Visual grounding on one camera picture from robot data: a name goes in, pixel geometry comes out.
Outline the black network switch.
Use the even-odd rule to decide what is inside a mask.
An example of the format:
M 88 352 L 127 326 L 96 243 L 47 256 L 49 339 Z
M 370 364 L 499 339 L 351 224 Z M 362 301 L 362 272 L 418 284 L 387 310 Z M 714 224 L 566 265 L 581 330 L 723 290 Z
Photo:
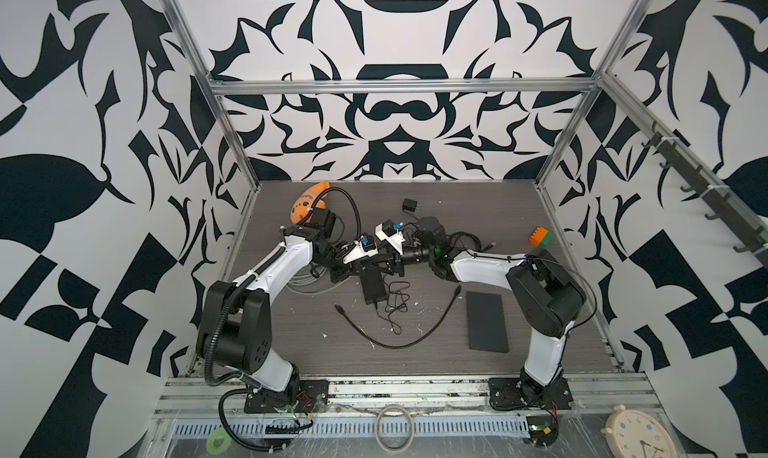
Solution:
M 359 278 L 363 297 L 367 305 L 387 300 L 389 291 L 383 279 L 383 275 L 378 269 L 363 269 L 360 272 Z

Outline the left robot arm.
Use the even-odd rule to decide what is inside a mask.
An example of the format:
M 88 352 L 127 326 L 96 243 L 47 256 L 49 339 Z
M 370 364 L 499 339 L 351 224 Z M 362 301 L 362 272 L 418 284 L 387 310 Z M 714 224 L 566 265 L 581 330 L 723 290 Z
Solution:
M 245 273 L 211 285 L 196 341 L 207 385 L 238 380 L 247 392 L 298 395 L 298 367 L 272 349 L 271 305 L 302 269 L 340 262 L 332 240 L 336 221 L 333 212 L 314 210 L 308 222 L 284 229 L 278 244 Z

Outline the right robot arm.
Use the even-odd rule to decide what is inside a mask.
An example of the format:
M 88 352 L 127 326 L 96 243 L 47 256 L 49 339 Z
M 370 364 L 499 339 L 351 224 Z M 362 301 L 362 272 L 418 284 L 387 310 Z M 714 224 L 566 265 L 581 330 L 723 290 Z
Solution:
M 406 244 L 404 231 L 403 223 L 392 220 L 376 226 L 375 236 L 389 246 L 388 261 L 396 266 L 426 262 L 441 279 L 511 291 L 531 327 L 521 380 L 545 387 L 561 375 L 568 333 L 587 301 L 574 273 L 546 249 L 494 254 L 465 248 L 446 235 L 433 216 L 420 222 L 416 246 Z

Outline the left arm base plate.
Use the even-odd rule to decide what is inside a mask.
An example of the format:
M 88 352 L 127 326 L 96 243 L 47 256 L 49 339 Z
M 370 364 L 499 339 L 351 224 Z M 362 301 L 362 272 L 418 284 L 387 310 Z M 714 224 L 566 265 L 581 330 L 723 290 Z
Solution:
M 244 411 L 246 414 L 257 414 L 290 409 L 298 413 L 310 413 L 326 404 L 329 386 L 328 380 L 299 379 L 291 381 L 281 392 L 253 390 L 247 395 Z

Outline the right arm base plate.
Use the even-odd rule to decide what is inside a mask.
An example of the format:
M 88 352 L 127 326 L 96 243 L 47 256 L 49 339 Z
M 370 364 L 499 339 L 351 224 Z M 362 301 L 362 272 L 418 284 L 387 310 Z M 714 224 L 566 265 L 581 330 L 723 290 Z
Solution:
M 568 381 L 559 376 L 549 385 L 541 385 L 532 378 L 501 378 L 488 380 L 489 405 L 497 411 L 516 411 L 534 408 L 569 410 L 573 400 Z

